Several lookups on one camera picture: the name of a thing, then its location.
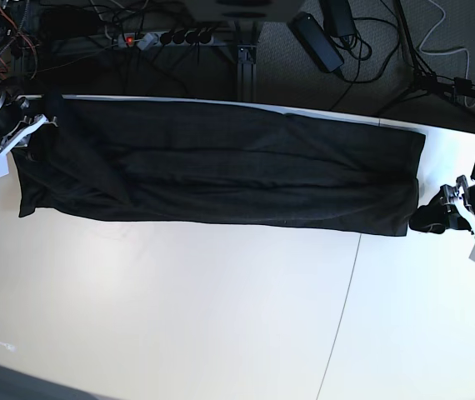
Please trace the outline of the grey power strip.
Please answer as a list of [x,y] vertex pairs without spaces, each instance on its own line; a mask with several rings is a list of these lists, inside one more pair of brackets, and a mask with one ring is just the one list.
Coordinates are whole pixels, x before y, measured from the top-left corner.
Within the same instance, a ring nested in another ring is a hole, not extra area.
[[114,39],[119,48],[145,51],[157,47],[216,46],[220,42],[209,29],[178,29],[119,33]]

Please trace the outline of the grey base plate top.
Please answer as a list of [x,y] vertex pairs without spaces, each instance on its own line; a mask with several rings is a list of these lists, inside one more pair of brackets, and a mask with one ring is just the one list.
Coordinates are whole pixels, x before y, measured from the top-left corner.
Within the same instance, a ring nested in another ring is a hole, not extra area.
[[183,3],[198,22],[287,22],[298,13],[303,0],[186,0]]

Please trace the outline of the black T-shirt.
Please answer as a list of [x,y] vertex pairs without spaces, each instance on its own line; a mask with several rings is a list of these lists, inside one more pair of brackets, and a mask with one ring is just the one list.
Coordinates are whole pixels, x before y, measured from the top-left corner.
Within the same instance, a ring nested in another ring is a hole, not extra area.
[[204,102],[49,93],[57,122],[12,151],[20,216],[317,228],[402,237],[418,206],[417,132]]

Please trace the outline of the black tripod stand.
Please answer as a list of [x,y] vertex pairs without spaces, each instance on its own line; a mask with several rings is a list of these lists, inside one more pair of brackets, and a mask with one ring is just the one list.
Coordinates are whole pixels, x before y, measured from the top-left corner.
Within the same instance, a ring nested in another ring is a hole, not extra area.
[[473,81],[469,79],[467,74],[455,78],[438,76],[423,59],[425,51],[421,47],[413,45],[402,3],[395,1],[393,5],[396,9],[399,27],[398,37],[406,42],[411,58],[408,65],[412,69],[412,82],[406,90],[382,106],[375,115],[381,117],[398,104],[414,100],[416,98],[414,94],[419,93],[422,98],[426,96],[439,98],[475,120],[475,112],[467,106],[466,102],[459,101],[459,98],[475,100],[475,84]]

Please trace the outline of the aluminium frame post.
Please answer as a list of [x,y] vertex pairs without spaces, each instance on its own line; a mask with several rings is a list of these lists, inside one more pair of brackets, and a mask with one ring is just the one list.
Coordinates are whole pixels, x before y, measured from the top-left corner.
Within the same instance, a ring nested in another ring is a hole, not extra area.
[[237,51],[237,100],[239,102],[256,102],[257,50],[261,27],[259,22],[234,22]]

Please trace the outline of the black power brick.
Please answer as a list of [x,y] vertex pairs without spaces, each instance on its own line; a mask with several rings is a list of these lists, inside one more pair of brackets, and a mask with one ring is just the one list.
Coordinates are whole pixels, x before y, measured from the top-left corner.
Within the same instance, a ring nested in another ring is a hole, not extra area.
[[326,35],[312,14],[300,12],[288,26],[321,72],[333,73],[344,64],[344,59],[332,39]]

